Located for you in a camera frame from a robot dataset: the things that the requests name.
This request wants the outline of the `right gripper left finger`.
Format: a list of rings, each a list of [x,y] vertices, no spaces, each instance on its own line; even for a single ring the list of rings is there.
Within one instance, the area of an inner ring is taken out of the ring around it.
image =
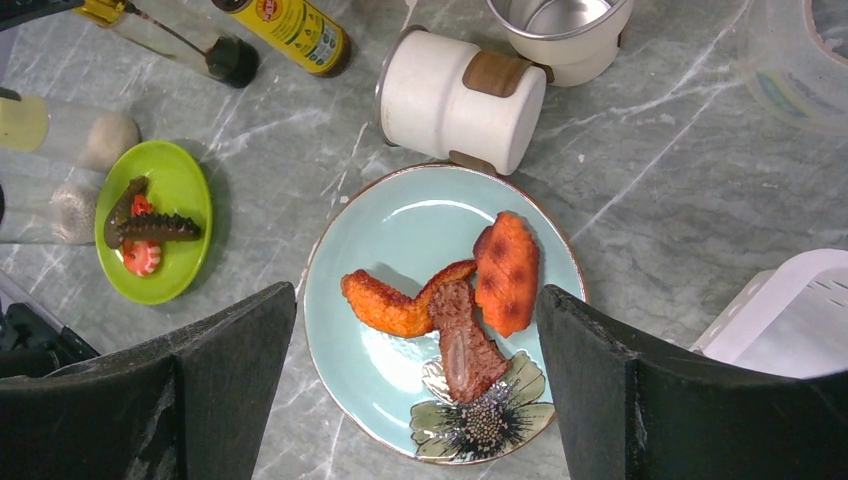
[[[248,479],[296,318],[286,281],[41,378],[1,383],[5,479]]]

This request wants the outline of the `small yellow label bottle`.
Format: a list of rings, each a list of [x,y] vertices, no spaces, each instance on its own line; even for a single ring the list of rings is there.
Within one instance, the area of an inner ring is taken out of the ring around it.
[[[313,76],[335,77],[350,61],[347,32],[305,0],[214,0],[213,4]]]

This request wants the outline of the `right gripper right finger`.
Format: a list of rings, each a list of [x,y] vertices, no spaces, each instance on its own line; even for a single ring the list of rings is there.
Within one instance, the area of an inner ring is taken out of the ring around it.
[[[843,479],[847,376],[791,379],[670,344],[556,285],[535,310],[574,479]]]

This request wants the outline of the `cream lid shaker jar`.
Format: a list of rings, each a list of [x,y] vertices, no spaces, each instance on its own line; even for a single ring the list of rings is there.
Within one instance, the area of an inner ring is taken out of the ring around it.
[[[105,108],[1,90],[1,147],[107,173],[140,142],[128,115]]]

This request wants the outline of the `tall yellow label spice jar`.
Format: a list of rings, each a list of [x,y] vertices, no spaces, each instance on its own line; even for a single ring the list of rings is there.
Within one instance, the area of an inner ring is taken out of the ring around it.
[[[233,88],[249,85],[260,65],[253,46],[180,1],[85,0],[74,12]]]

